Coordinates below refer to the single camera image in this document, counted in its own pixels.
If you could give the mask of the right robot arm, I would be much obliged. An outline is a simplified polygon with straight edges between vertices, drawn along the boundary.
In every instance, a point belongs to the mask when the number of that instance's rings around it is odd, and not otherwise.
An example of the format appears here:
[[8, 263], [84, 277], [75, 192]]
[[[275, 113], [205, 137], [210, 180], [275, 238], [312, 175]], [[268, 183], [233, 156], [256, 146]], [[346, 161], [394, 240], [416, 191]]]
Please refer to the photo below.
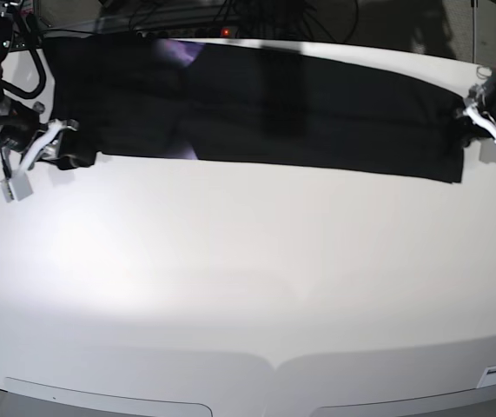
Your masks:
[[[46, 162], [60, 170], [86, 168], [96, 161], [96, 150], [76, 139], [77, 121], [51, 119], [42, 122], [45, 107], [37, 98], [48, 77], [37, 48], [41, 35], [34, 17], [24, 17], [21, 1], [0, 1], [0, 159], [7, 179], [16, 176], [10, 154], [21, 156], [18, 170], [26, 172], [36, 162]], [[37, 86], [25, 90], [3, 79], [3, 61], [12, 48], [22, 45], [30, 53], [38, 75]]]

